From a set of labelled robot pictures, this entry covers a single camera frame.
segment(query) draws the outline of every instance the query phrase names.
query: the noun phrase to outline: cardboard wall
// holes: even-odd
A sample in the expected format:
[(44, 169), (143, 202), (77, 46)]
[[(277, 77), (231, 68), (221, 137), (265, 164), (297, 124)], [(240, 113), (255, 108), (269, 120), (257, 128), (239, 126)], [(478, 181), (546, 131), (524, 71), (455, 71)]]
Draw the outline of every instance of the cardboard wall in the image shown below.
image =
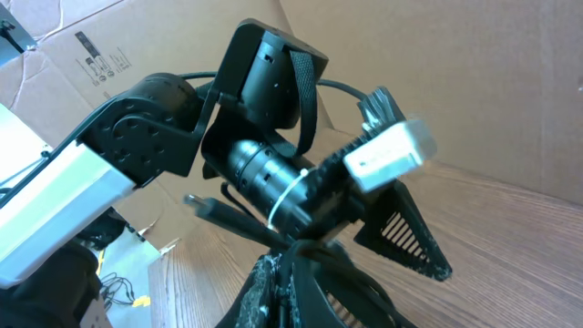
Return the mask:
[[(325, 77), (385, 85), (427, 121), (437, 158), (583, 203), (583, 2), (281, 0)], [(354, 101), (322, 90), (332, 124), (360, 133)]]
[(93, 110), (40, 49), (0, 67), (0, 102), (53, 147)]
[[(290, 29), (280, 4), (272, 0), (125, 1), (49, 37), (42, 48), (96, 107), (148, 74), (217, 69), (235, 28), (246, 17)], [(87, 69), (88, 52), (77, 40), (78, 32), (112, 66), (113, 76), (103, 74), (103, 80)]]
[(42, 40), (121, 0), (0, 0), (35, 39)]

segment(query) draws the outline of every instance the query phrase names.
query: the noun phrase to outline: black cable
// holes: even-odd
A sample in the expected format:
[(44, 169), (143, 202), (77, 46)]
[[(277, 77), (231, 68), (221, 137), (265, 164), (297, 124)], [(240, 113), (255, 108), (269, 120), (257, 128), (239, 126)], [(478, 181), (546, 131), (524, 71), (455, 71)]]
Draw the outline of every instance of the black cable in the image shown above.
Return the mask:
[(10, 190), (7, 194), (4, 195), (2, 199), (0, 199), (0, 209), (2, 209), (8, 201), (10, 201), (20, 190), (22, 190), (30, 181), (32, 181), (36, 176), (45, 169), (48, 164), (50, 164), (71, 142), (75, 141), (80, 134), (89, 127), (95, 119), (113, 102), (115, 98), (111, 98), (110, 100), (103, 103), (97, 109), (95, 109), (89, 116), (87, 116), (66, 138), (58, 145), (56, 148), (50, 152), (46, 160), (40, 162), (36, 168), (34, 168), (30, 173), (26, 174), (26, 176), (20, 180), (16, 185)]
[(10, 177), (8, 177), (8, 178), (0, 181), (0, 186), (4, 186), (6, 183), (10, 182), (12, 179), (14, 179), (14, 178), (18, 177), (19, 175), (21, 175), (27, 169), (30, 169), (30, 168), (34, 167), (36, 164), (38, 164), (40, 161), (45, 160), (47, 156), (45, 156), (44, 154), (46, 154), (46, 153), (50, 154), (48, 151), (43, 150), (41, 152), (41, 158), (40, 159), (35, 160), (34, 162), (26, 165), (24, 168), (21, 168), (17, 173), (15, 173), (15, 174), (11, 175)]
[[(126, 300), (116, 298), (116, 294), (122, 288), (126, 291)], [(127, 278), (119, 277), (115, 272), (111, 272), (101, 278), (100, 294), (103, 297), (106, 311), (109, 310), (112, 304), (132, 305), (136, 301), (134, 286), (131, 281)]]
[[(291, 267), (296, 256), (304, 256), (321, 264), (322, 267), (330, 271), (338, 272), (348, 281), (351, 281), (360, 292), (382, 311), (390, 315), (398, 327), (414, 327), (411, 322), (396, 311), (393, 302), (383, 287), (373, 277), (358, 268), (340, 261), (336, 254), (324, 248), (318, 241), (299, 240), (296, 241), (282, 256), (280, 262), (280, 275), (278, 284), (280, 288), (288, 286), (290, 283)], [(286, 304), (282, 304), (280, 311), (287, 313)]]
[(179, 74), (179, 77), (184, 79), (194, 79), (194, 78), (211, 78), (215, 77), (217, 72), (198, 72), (198, 73), (187, 73), (187, 74)]
[(252, 217), (253, 219), (257, 220), (257, 218), (255, 218), (255, 216), (253, 215), (253, 213), (251, 213), (250, 210), (247, 210), (247, 208), (245, 207), (245, 205), (241, 204), (238, 200), (236, 200), (229, 192), (229, 182), (223, 182), (220, 184), (220, 193), (227, 199), (229, 200), (231, 203), (233, 203), (233, 205), (237, 206), (239, 208), (239, 210), (241, 210), (243, 213), (249, 215), (250, 217)]
[[(215, 77), (216, 75), (217, 75), (217, 72), (199, 72), (199, 73), (181, 74), (179, 76), (184, 78), (185, 80), (189, 80), (189, 79), (193, 79), (193, 78), (210, 78), (210, 77)], [(318, 80), (317, 85), (323, 86), (323, 87), (337, 88), (337, 89), (344, 91), (347, 94), (349, 94), (353, 97), (356, 97), (360, 100), (363, 100), (366, 98), (366, 94), (363, 93), (361, 90), (354, 88), (354, 87), (351, 87), (351, 86), (344, 84), (342, 82), (332, 81), (329, 79), (320, 79), (320, 80)]]
[(363, 93), (362, 91), (360, 91), (360, 90), (358, 90), (358, 89), (356, 89), (354, 87), (351, 87), (351, 86), (349, 86), (347, 84), (344, 84), (342, 82), (332, 81), (332, 80), (328, 80), (328, 79), (320, 79), (318, 81), (318, 85), (319, 86), (323, 86), (323, 87), (334, 87), (334, 88), (337, 88), (337, 89), (339, 89), (341, 91), (344, 91), (347, 94), (349, 94), (349, 95), (351, 95), (353, 97), (356, 97), (356, 98), (358, 98), (360, 100), (366, 99), (366, 94), (365, 93)]

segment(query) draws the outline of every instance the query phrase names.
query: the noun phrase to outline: robotic arm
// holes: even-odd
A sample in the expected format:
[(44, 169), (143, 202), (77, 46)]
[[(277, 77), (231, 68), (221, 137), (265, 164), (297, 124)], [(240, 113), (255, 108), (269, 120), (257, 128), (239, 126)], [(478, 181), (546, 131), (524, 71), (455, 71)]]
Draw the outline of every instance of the robotic arm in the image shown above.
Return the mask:
[[(154, 74), (111, 98), (0, 199), (0, 229), (17, 232), (16, 219), (41, 218), (26, 234), (50, 240), (34, 261), (0, 281), (4, 288), (30, 280), (63, 241), (133, 189), (163, 171), (186, 177), (200, 148), (203, 177), (225, 179), (267, 225), (240, 204), (237, 210), (199, 195), (185, 202), (198, 217), (271, 248), (219, 327), (412, 326), (333, 237), (362, 220), (357, 243), (432, 279), (448, 278), (451, 267), (397, 179), (433, 156), (435, 142), (423, 122), (405, 119), (386, 88), (365, 95), (320, 79), (327, 62), (293, 36), (249, 19), (237, 28), (218, 72)], [(214, 79), (195, 89), (187, 80), (197, 77)], [(302, 154), (315, 134), (317, 84), (357, 97), (364, 123), (359, 138), (314, 165)], [(300, 117), (293, 146), (276, 129), (293, 128)], [(74, 179), (87, 176), (91, 183)], [(42, 207), (67, 190), (62, 203)], [(69, 230), (49, 229), (71, 214), (82, 219)], [(26, 238), (13, 244), (22, 248)], [(17, 263), (19, 248), (12, 250), (0, 258), (0, 278), (6, 265)]]

